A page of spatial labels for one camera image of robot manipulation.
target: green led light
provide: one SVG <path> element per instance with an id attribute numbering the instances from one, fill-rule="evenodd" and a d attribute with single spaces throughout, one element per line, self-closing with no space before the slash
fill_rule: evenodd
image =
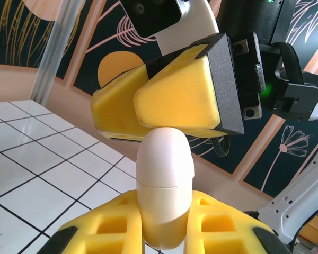
<path id="1" fill-rule="evenodd" d="M 260 93 L 261 98 L 267 98 L 271 94 L 272 91 L 272 84 L 266 84 L 266 89 L 265 91 Z"/>

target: white capsule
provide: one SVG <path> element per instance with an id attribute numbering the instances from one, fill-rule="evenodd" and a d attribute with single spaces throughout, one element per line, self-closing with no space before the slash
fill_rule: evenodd
<path id="1" fill-rule="evenodd" d="M 158 128 L 142 141 L 136 166 L 143 236 L 152 247 L 174 249 L 186 236 L 195 175 L 186 136 Z"/>

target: white tile floor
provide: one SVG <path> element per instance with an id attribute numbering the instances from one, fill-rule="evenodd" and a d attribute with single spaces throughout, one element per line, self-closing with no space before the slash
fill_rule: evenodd
<path id="1" fill-rule="evenodd" d="M 136 188 L 135 163 L 33 101 L 0 103 L 0 254 L 35 254 L 61 225 Z M 158 252 L 146 246 L 146 254 Z"/>

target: camera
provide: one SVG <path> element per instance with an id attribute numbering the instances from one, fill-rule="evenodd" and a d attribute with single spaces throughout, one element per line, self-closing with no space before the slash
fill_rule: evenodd
<path id="1" fill-rule="evenodd" d="M 190 9 L 189 0 L 121 0 L 121 5 L 142 38 L 177 24 Z"/>

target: orange circle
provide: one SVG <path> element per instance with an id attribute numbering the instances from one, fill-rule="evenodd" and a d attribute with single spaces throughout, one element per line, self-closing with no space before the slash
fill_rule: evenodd
<path id="1" fill-rule="evenodd" d="M 86 0 L 82 0 L 79 11 L 84 7 Z M 25 6 L 35 16 L 42 20 L 55 21 L 61 8 L 60 0 L 23 0 Z"/>
<path id="2" fill-rule="evenodd" d="M 116 51 L 105 56 L 98 66 L 100 87 L 117 77 L 120 73 L 142 65 L 144 62 L 129 51 Z"/>

